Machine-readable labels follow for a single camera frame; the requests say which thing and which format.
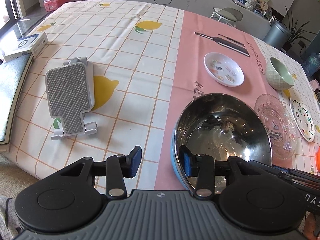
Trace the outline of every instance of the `white box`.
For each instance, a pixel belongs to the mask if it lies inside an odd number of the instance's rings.
[[[33,57],[36,58],[47,42],[48,38],[45,33],[38,33],[20,38],[17,42],[13,42],[13,45],[10,48],[2,48],[4,60],[9,62],[28,53],[32,53]]]

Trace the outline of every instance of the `stainless steel bowl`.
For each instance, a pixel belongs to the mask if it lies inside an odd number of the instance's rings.
[[[174,162],[180,179],[189,190],[195,178],[187,178],[181,167],[178,150],[186,145],[193,154],[207,154],[226,161],[239,156],[271,165],[271,143],[256,113],[244,102],[226,94],[207,94],[192,101],[183,110],[173,135]],[[225,178],[216,176],[216,193],[225,187]]]

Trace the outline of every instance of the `pink storage box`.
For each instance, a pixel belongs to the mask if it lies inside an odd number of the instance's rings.
[[[49,11],[55,11],[66,2],[68,2],[68,0],[44,0],[43,4],[45,7],[45,10],[49,12]]]

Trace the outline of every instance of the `silver screw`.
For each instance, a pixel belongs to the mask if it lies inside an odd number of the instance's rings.
[[[209,196],[212,194],[212,192],[211,192],[211,190],[209,190],[209,189],[201,188],[201,189],[198,189],[198,190],[196,191],[196,194],[197,194],[199,197],[209,197]]]
[[[111,190],[109,190],[109,195],[112,197],[120,197],[124,194],[123,189],[120,188],[113,188]]]

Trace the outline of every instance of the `textured gray pad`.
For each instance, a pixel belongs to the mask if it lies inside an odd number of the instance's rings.
[[[85,65],[74,63],[49,70],[46,86],[51,117],[61,117],[64,134],[84,132],[81,112],[90,110]]]
[[[24,231],[16,240],[303,240],[299,232],[278,236],[249,234],[228,223],[209,201],[188,191],[134,190],[111,201],[90,225],[63,235]]]

